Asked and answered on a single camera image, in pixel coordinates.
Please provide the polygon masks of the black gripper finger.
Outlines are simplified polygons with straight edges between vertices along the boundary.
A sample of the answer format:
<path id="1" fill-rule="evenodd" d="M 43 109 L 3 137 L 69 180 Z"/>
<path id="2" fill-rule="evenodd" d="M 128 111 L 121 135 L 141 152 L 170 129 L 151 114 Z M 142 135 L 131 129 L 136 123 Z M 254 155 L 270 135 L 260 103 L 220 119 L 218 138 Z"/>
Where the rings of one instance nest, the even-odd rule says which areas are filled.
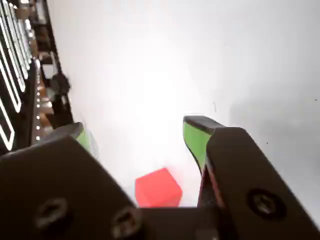
<path id="1" fill-rule="evenodd" d="M 216 240 L 317 240 L 320 232 L 252 137 L 203 115 L 183 118 L 201 183 L 197 205 L 216 216 Z"/>
<path id="2" fill-rule="evenodd" d="M 137 238 L 141 214 L 80 140 L 84 131 L 69 124 L 1 157 L 1 239 Z"/>

